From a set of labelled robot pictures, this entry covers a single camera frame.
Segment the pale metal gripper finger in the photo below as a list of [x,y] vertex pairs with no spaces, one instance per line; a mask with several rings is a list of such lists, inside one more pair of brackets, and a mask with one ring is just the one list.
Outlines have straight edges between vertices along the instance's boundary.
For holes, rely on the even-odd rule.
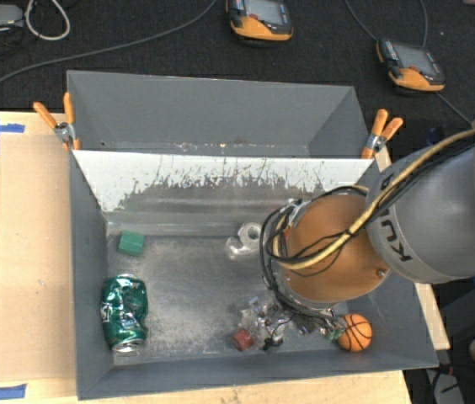
[[253,297],[241,310],[242,323],[277,323],[283,318],[283,309],[278,301]]
[[287,324],[288,321],[278,322],[271,325],[261,323],[258,329],[258,348],[260,350],[279,348],[285,341]]

